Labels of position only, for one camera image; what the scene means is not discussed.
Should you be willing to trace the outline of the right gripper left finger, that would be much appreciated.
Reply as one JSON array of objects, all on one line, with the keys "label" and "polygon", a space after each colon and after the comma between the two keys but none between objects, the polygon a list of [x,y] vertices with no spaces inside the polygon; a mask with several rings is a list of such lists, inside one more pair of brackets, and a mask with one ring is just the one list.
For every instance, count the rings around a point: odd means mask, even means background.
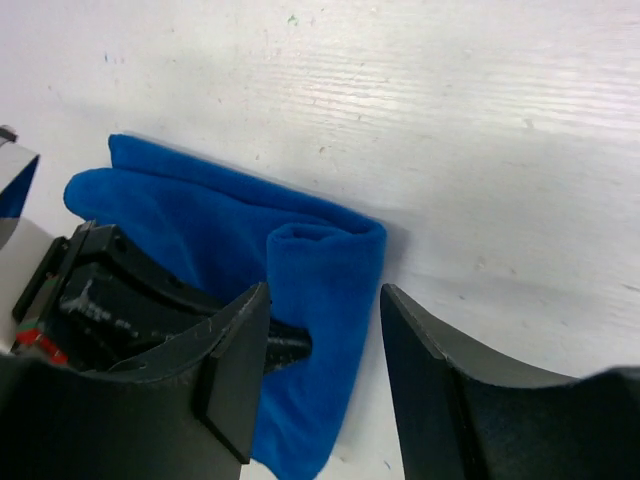
[{"label": "right gripper left finger", "polygon": [[270,298],[214,317],[108,372],[1,359],[5,479],[236,479],[250,457]]}]

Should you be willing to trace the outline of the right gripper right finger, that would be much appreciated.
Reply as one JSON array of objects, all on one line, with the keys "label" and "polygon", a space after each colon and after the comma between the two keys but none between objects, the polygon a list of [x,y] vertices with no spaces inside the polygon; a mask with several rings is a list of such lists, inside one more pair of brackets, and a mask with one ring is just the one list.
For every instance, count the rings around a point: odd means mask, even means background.
[{"label": "right gripper right finger", "polygon": [[408,479],[635,479],[639,371],[571,378],[504,355],[393,284],[384,350]]}]

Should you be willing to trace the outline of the dark blue towel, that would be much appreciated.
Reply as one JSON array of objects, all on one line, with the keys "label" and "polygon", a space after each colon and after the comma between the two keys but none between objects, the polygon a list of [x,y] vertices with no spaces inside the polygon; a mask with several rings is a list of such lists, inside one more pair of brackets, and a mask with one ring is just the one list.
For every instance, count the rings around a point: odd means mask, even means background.
[{"label": "dark blue towel", "polygon": [[140,138],[74,175],[66,207],[115,224],[185,283],[222,301],[266,282],[273,317],[308,331],[308,359],[263,382],[253,458],[312,479],[341,429],[383,272],[386,231],[329,201]]}]

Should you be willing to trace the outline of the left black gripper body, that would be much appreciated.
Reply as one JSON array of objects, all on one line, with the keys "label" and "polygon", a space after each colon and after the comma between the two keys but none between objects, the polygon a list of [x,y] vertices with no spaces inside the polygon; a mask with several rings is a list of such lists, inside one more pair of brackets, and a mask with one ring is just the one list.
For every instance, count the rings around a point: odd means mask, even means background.
[{"label": "left black gripper body", "polygon": [[52,242],[13,307],[16,333],[11,354],[73,370],[83,368],[82,321],[78,313],[61,306],[82,243],[81,234]]}]

